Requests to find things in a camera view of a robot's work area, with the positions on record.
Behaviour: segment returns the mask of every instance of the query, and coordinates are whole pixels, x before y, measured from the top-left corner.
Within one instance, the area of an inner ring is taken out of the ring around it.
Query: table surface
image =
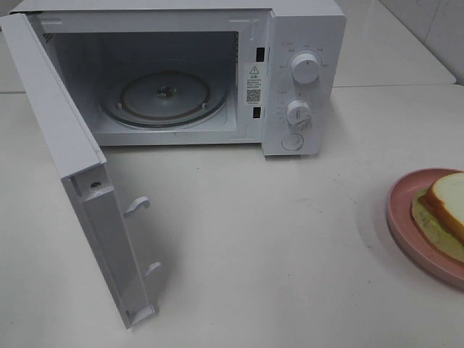
[[[448,70],[378,0],[338,1],[347,16],[347,29],[335,86],[455,82]],[[0,62],[0,93],[23,91],[3,33],[0,33]]]
[[[321,153],[105,149],[160,314],[126,331],[23,94],[0,105],[0,347],[461,347],[464,293],[394,243],[386,195],[463,168],[464,87],[336,88]]]

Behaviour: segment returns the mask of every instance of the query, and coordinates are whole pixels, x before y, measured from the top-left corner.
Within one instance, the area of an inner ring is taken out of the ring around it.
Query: sticker
[[[267,66],[265,62],[245,64],[245,104],[263,105]]]

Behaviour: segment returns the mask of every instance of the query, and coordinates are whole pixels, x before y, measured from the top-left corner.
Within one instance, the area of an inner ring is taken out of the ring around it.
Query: timer knob
[[[286,109],[289,125],[300,125],[311,120],[311,107],[304,100],[294,100]]]
[[[293,79],[298,83],[311,83],[319,76],[320,59],[315,53],[301,53],[291,62]]]

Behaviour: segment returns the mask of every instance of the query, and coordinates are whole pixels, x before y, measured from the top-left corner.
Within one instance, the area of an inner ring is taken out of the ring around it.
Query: open microwave door
[[[6,16],[0,25],[62,184],[129,328],[156,312],[144,277],[159,264],[140,271],[124,221],[138,207],[147,207],[148,199],[121,210],[106,159],[27,16]]]

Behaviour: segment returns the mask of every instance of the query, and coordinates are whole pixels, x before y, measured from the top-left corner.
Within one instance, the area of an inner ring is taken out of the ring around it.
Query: white microwave
[[[100,146],[262,144],[314,154],[345,17],[333,0],[26,0],[0,19],[126,327],[157,311]]]

